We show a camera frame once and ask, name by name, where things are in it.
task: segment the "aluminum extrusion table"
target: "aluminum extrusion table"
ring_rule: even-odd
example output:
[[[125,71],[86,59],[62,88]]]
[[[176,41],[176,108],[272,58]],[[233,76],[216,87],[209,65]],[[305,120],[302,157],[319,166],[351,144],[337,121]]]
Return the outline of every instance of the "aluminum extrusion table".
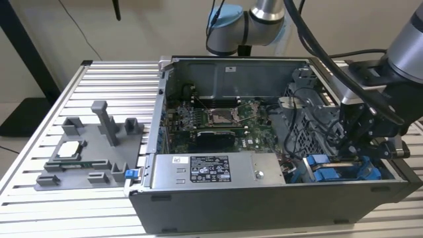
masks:
[[[106,100],[116,122],[136,117],[145,123],[138,161],[142,164],[157,91],[157,62],[94,61],[81,66],[50,112],[0,181],[1,237],[154,237],[146,235],[122,188],[34,191],[36,177],[60,140],[65,117],[98,123],[93,100]],[[408,165],[423,179],[423,126],[413,123],[403,137]],[[423,237],[423,188],[401,202],[379,206],[355,225],[185,235],[190,238]]]

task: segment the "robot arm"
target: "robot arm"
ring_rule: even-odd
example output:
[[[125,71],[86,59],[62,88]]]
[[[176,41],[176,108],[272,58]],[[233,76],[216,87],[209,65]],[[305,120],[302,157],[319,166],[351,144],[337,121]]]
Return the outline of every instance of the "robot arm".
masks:
[[[343,98],[340,121],[345,136],[337,144],[340,155],[351,152],[395,159],[409,157],[400,136],[423,117],[423,3],[380,60],[352,63],[343,69],[353,80],[379,96],[404,120],[397,125],[381,117],[363,101]]]
[[[265,46],[282,33],[282,0],[257,0],[249,11],[224,4],[213,9],[212,15],[206,50],[213,55],[229,56],[237,46]]]

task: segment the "power supply label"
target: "power supply label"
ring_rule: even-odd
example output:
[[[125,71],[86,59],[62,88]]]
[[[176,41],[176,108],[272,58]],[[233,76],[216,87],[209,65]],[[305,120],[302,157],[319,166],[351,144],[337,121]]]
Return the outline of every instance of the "power supply label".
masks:
[[[190,182],[230,182],[226,156],[190,156]]]

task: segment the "floor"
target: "floor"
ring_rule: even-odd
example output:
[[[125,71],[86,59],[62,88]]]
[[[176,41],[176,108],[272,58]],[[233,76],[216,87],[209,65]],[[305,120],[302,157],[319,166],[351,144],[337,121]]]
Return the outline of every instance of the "floor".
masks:
[[[18,103],[0,103],[0,124],[4,122],[8,115],[13,112],[17,105]],[[29,140],[29,137],[10,138],[10,137],[0,136],[0,146],[20,152],[28,140]],[[0,148],[0,179],[2,178],[2,175],[5,174],[8,167],[13,163],[16,156],[17,154]]]

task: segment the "white wall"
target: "white wall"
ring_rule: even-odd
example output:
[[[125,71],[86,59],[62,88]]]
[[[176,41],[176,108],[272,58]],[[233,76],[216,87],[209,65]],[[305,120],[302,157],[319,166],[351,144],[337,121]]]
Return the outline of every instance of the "white wall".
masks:
[[[20,103],[44,94],[0,28],[0,103]]]
[[[206,54],[205,24],[212,0],[120,0],[121,21],[114,18],[110,0],[62,2],[104,60],[157,60],[160,55]],[[253,2],[226,0],[241,4],[244,9]],[[329,54],[385,48],[420,2],[306,0],[304,19]],[[97,56],[57,0],[10,0],[10,3],[62,88],[80,62],[96,60]],[[273,46],[253,47],[252,54],[272,56],[273,52]],[[294,30],[284,54],[306,55]]]
[[[254,0],[228,0],[245,8]],[[158,60],[160,55],[205,55],[210,0],[62,0],[104,60]],[[97,60],[57,0],[10,0],[45,64],[62,87],[82,60]],[[254,55],[273,55],[256,47]]]
[[[421,0],[306,0],[302,18],[328,54],[388,48]],[[308,56],[293,27],[286,56]],[[381,54],[349,59],[377,59]]]

